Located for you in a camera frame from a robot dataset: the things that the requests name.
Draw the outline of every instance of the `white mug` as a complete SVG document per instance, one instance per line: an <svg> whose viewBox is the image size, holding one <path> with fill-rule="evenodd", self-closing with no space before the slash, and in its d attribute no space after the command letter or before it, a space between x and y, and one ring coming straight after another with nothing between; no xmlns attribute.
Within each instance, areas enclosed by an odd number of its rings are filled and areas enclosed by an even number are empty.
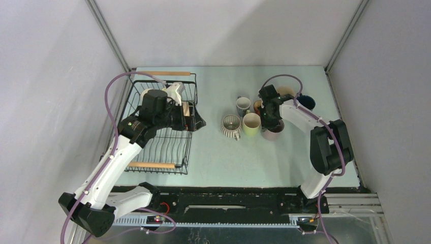
<svg viewBox="0 0 431 244"><path fill-rule="evenodd" d="M241 119L233 114L225 116L221 126L223 135L239 140L241 138Z"/></svg>

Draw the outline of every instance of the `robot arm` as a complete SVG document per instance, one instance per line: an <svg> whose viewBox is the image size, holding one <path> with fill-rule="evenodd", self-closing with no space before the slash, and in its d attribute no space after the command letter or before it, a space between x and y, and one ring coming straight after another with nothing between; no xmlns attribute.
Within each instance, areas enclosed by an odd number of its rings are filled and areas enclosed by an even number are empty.
<svg viewBox="0 0 431 244"><path fill-rule="evenodd" d="M114 147L113 141L84 184L74 194L63 193L59 198L60 206L68 214L79 196L84 194L72 214L72 221L99 237L123 215L140 207L157 205L154 196L157 196L159 191L146 182L114 197L109 197L109 193L129 162L156 136L157 130L172 128L178 131L196 131L206 125L194 106L189 108L194 111L184 114L180 96L183 90L184 85L176 82L166 90L147 89L142 93L141 106L118 125L119 137L115 155L109 153ZM88 184L108 157L111 161L86 191Z"/></svg>
<svg viewBox="0 0 431 244"><path fill-rule="evenodd" d="M304 112L304 110L310 113L311 111L299 103L298 106L294 105L291 95L280 96L273 85L261 89L259 96L262 98L262 107L259 110L263 127L274 128L279 124L280 119L284 119L302 130L310 139L310 161L313 167L300 186L300 190L306 202L313 202L308 199L316 199L331 175L341 171L342 163L335 145L330 145L328 141L332 139L329 132L319 121ZM320 118L319 120L329 125L334 132L342 149L344 161L352 161L353 151L346 124L340 119L328 121Z"/></svg>

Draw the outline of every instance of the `mug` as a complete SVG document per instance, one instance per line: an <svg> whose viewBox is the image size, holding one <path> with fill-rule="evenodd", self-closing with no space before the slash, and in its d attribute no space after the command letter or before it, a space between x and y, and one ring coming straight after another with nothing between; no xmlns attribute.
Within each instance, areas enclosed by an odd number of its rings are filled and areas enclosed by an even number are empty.
<svg viewBox="0 0 431 244"><path fill-rule="evenodd" d="M255 113L260 116L260 111L259 111L259 107L262 106L262 100L256 100L255 103L253 104L253 108L255 110Z"/></svg>
<svg viewBox="0 0 431 244"><path fill-rule="evenodd" d="M268 141L275 141L279 137L280 133L284 130L284 122L281 120L280 124L274 129L262 130L262 137Z"/></svg>
<svg viewBox="0 0 431 244"><path fill-rule="evenodd" d="M245 116L245 113L250 109L251 104L250 99L238 96L238 99L236 100L236 111L241 118Z"/></svg>
<svg viewBox="0 0 431 244"><path fill-rule="evenodd" d="M301 94L296 100L310 111L312 111L316 106L314 99L307 95Z"/></svg>
<svg viewBox="0 0 431 244"><path fill-rule="evenodd" d="M276 90L277 90L277 93L279 93L281 96L289 94L289 95L294 97L296 95L293 88L291 88L290 86L287 86L287 85L281 85Z"/></svg>
<svg viewBox="0 0 431 244"><path fill-rule="evenodd" d="M242 119L242 127L246 135L255 136L260 129L260 116L247 110Z"/></svg>
<svg viewBox="0 0 431 244"><path fill-rule="evenodd" d="M241 119L236 115L229 114L223 118L221 129L223 135L239 140L241 138Z"/></svg>

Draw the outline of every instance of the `light blue table surface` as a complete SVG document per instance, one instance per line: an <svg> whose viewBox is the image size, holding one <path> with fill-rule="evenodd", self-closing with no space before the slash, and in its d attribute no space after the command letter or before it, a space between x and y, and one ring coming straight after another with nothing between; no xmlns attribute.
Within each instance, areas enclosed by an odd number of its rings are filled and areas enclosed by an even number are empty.
<svg viewBox="0 0 431 244"><path fill-rule="evenodd" d="M147 181L157 186L190 187L295 187L300 185L311 168L309 142L291 123L276 142L265 140L260 134L241 139L225 137L220 130L225 115L237 114L235 101L245 96L253 102L258 90L269 77L292 74L302 80L303 94L313 97L313 112L329 120L338 119L336 106L321 66L266 66L266 67L146 67L138 71L190 71L197 74L199 102L197 110L207 125L193 133L189 158L189 174L155 174L124 172L116 185L137 185ZM160 76L167 80L190 80L193 76ZM148 79L137 75L135 80ZM276 88L289 85L299 90L296 80L279 77L272 80ZM359 180L353 163L346 166L346 174L336 177L330 187L357 187Z"/></svg>

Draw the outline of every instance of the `black wire rack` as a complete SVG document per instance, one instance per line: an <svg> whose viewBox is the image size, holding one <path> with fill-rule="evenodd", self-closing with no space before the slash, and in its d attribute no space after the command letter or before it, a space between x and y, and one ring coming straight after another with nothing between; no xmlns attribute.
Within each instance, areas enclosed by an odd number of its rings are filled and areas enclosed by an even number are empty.
<svg viewBox="0 0 431 244"><path fill-rule="evenodd" d="M194 75L195 81L168 80L166 82L168 84L182 82L185 87L181 94L182 101L187 101L189 106L196 106L198 103L196 74L192 73L192 75ZM127 102L121 112L121 119L125 119L136 110L137 106L140 105L141 93L149 88L163 89L164 87L154 80L136 80L132 82L132 88L127 97ZM144 149L132 162L175 164L175 168L127 167L125 171L188 174L187 167L189 165L191 142L191 131L174 131L171 128L157 130L155 138L148 141Z"/></svg>

